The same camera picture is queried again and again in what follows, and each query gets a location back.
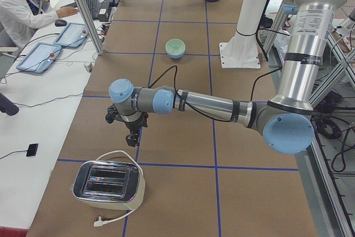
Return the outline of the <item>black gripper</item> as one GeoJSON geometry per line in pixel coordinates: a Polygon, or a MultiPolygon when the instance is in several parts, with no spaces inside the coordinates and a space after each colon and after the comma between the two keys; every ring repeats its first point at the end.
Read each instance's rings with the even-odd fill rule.
{"type": "Polygon", "coordinates": [[[105,120],[109,124],[113,123],[115,120],[125,124],[130,131],[130,134],[125,137],[126,143],[130,147],[137,147],[139,145],[141,128],[148,127],[147,119],[147,112],[134,112],[132,115],[122,115],[114,104],[107,108],[107,114],[105,116],[105,120]]]}

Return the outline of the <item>person's hand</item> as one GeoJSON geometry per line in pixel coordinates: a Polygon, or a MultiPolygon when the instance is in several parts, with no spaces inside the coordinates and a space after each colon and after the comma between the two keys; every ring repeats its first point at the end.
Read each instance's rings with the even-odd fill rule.
{"type": "Polygon", "coordinates": [[[58,18],[69,17],[79,13],[79,10],[74,7],[62,7],[56,10],[58,18]]]}

